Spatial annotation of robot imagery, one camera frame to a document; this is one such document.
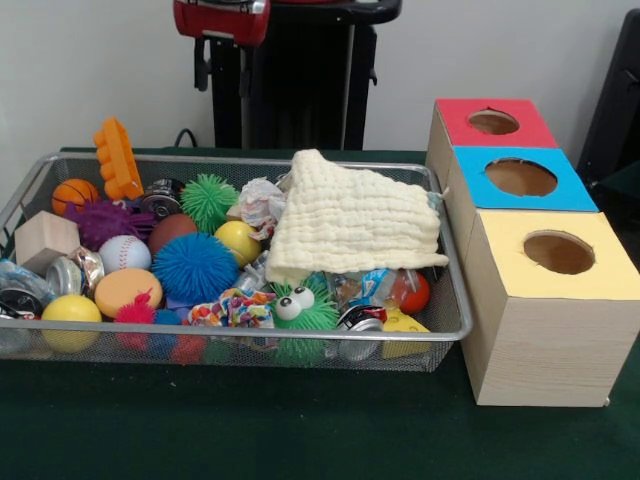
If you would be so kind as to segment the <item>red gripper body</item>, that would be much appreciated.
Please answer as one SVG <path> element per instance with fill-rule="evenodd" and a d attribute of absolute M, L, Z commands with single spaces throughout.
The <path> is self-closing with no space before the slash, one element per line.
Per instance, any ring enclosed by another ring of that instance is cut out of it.
<path fill-rule="evenodd" d="M 231 39 L 258 46 L 266 36 L 270 1 L 174 1 L 178 32 L 192 38 Z"/>

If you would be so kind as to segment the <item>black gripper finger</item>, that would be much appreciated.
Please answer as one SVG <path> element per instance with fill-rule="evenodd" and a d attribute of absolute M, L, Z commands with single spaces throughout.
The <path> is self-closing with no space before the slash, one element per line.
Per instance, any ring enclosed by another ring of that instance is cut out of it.
<path fill-rule="evenodd" d="M 205 38 L 194 40 L 194 87 L 205 92 L 208 89 L 209 63 L 205 59 Z"/>
<path fill-rule="evenodd" d="M 249 98 L 253 78 L 254 48 L 251 46 L 240 47 L 240 77 L 239 95 L 241 98 Z"/>

